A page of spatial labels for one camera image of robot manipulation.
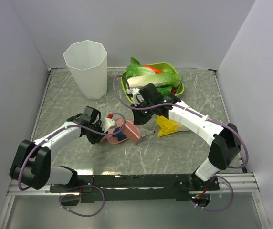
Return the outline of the pink dustpan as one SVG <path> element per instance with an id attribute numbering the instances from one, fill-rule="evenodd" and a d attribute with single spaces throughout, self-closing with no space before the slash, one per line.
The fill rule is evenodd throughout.
<path id="1" fill-rule="evenodd" d="M 117 118 L 115 121 L 116 121 L 116 123 L 117 123 L 117 127 L 121 127 L 121 125 L 123 124 L 123 121 L 122 121 L 121 118 Z M 114 130 L 115 130 L 115 129 L 110 129 L 109 132 L 110 132 L 110 133 L 113 133 Z M 123 140 L 123 141 L 117 141 L 117 139 L 116 139 L 115 137 L 113 137 L 112 135 L 106 136 L 106 139 L 107 139 L 107 141 L 108 141 L 110 144 L 112 144 L 112 145 L 117 145 L 117 144 L 120 144 L 120 143 L 122 143 L 122 142 L 128 140 L 128 138 L 127 138 L 126 140 Z"/>

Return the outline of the pink hand brush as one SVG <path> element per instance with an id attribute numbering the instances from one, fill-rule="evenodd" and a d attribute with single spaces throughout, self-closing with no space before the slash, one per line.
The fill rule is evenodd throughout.
<path id="1" fill-rule="evenodd" d="M 137 144 L 141 139 L 141 131 L 129 120 L 125 121 L 122 133 L 134 144 Z"/>

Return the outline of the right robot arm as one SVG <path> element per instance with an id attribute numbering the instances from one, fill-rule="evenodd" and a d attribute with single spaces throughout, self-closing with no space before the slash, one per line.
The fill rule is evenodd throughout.
<path id="1" fill-rule="evenodd" d="M 126 92 L 133 100 L 131 108 L 135 125 L 147 123 L 153 115 L 162 116 L 196 133 L 210 146 L 208 157 L 191 175 L 190 182 L 195 190 L 203 190 L 211 178 L 225 170 L 241 151 L 238 130 L 234 124 L 216 124 L 177 96 L 163 96 L 151 83 L 141 89 L 127 89 Z"/>

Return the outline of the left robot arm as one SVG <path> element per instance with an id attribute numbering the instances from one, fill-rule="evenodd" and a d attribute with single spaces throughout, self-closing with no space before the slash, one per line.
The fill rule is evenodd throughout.
<path id="1" fill-rule="evenodd" d="M 53 131 L 35 141 L 23 140 L 17 149 L 10 168 L 10 178 L 36 190 L 45 185 L 61 185 L 72 192 L 78 186 L 77 171 L 69 167 L 52 167 L 52 156 L 56 155 L 68 143 L 86 136 L 91 144 L 96 144 L 115 127 L 116 123 L 108 117 L 87 106 L 79 113 Z"/>

